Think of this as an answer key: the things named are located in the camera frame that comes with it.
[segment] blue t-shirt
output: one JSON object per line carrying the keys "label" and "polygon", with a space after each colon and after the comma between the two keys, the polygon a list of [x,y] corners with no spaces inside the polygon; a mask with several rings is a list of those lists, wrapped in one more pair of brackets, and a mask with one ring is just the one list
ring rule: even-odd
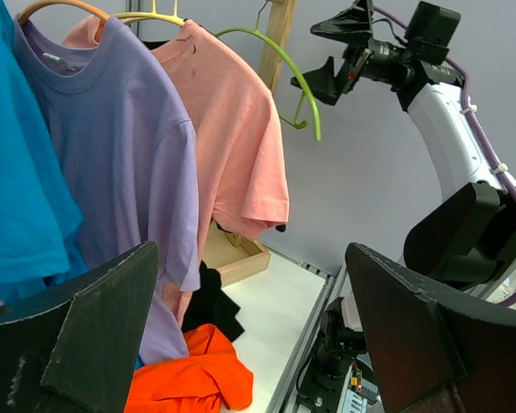
{"label": "blue t-shirt", "polygon": [[13,43],[13,21],[0,0],[0,299],[5,303],[87,269],[75,244],[82,214]]}

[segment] black cloth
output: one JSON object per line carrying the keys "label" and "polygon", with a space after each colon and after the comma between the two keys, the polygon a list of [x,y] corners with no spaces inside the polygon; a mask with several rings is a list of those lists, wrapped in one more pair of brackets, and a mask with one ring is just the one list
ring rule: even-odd
{"label": "black cloth", "polygon": [[222,291],[222,279],[216,269],[208,268],[202,262],[199,272],[200,290],[193,293],[181,330],[185,333],[202,324],[214,324],[234,342],[244,333],[235,317],[241,307]]}
{"label": "black cloth", "polygon": [[149,49],[149,50],[155,50],[158,47],[164,45],[165,43],[168,43],[168,40],[161,40],[161,41],[150,41],[150,40],[141,40],[141,42]]}
{"label": "black cloth", "polygon": [[[231,232],[226,231],[224,228],[222,228],[222,227],[220,226],[220,224],[219,224],[219,223],[216,223],[216,225],[218,226],[218,229],[219,229],[219,230],[221,230],[221,231],[223,231],[223,232],[227,232],[228,234],[231,234]],[[278,232],[286,232],[286,224],[283,224],[283,225],[277,225],[277,226],[275,227],[275,229],[276,229]]]}

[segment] pink t-shirt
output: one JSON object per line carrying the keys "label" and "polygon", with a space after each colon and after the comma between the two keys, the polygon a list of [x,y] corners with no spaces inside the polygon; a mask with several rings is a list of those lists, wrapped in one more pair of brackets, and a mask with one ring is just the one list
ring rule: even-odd
{"label": "pink t-shirt", "polygon": [[[97,17],[86,18],[64,45],[97,46],[99,25]],[[152,53],[197,132],[199,258],[212,219],[250,239],[286,223],[289,194],[281,125],[270,90],[241,57],[191,20]]]}

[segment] wooden tray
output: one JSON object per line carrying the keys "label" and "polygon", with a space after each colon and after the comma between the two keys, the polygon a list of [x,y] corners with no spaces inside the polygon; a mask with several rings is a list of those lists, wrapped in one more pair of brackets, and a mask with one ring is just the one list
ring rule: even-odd
{"label": "wooden tray", "polygon": [[250,241],[219,230],[212,223],[208,230],[203,261],[222,276],[222,286],[259,274],[269,265],[271,253],[259,241]]}

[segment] wire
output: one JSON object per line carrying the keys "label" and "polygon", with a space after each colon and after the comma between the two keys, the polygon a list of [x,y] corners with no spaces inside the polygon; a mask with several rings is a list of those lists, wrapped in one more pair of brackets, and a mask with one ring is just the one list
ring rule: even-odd
{"label": "wire", "polygon": [[[403,30],[407,30],[407,25],[403,23],[401,20],[399,20],[397,17],[392,15],[390,12],[379,7],[375,7],[374,11],[393,21],[397,26],[399,26]],[[464,87],[461,94],[461,106],[464,110],[464,117],[466,118],[470,125],[470,128],[476,135],[478,142],[482,147],[483,153],[485,154],[485,157],[488,159],[489,166],[492,168],[493,171],[496,171],[497,178],[516,203],[516,187],[514,187],[513,185],[513,178],[507,172],[506,165],[501,163],[501,160],[495,153],[495,149],[493,149],[493,146],[489,142],[488,136],[483,131],[482,126],[480,125],[480,122],[476,117],[476,110],[470,105],[470,75],[454,60],[446,59],[445,61],[450,66],[452,66],[453,69],[458,71],[463,76]],[[516,304],[516,291],[510,297],[501,301],[499,304],[505,305],[507,307]]]}
{"label": "wire", "polygon": [[304,364],[300,367],[300,371],[298,372],[298,376],[296,376],[296,393],[298,393],[298,395],[301,398],[308,398],[309,397],[307,394],[303,394],[302,393],[302,389],[300,387],[302,386],[302,383],[301,383],[301,381],[302,381],[302,374],[304,374],[304,371],[305,371],[306,367],[310,364],[311,357],[313,356],[313,354],[314,354],[314,352],[310,351],[310,353],[308,354],[308,357],[306,357],[306,360],[304,361]]}
{"label": "wire", "polygon": [[407,46],[407,41],[405,41],[404,39],[402,39],[400,36],[398,36],[396,34],[396,30],[394,30],[394,24],[392,23],[392,20],[390,19],[387,19],[387,18],[384,18],[384,19],[377,19],[375,20],[374,22],[371,23],[372,24],[376,24],[376,23],[387,23],[388,26],[390,26],[390,31],[392,32],[392,36],[394,36],[394,39],[397,40],[397,42],[402,45],[402,46]]}
{"label": "wire", "polygon": [[258,16],[256,17],[256,30],[260,30],[260,16],[261,16],[261,12],[264,11],[264,9],[267,7],[267,3],[268,3],[268,1],[266,0],[264,2],[264,5],[261,6],[261,9],[258,10]]}

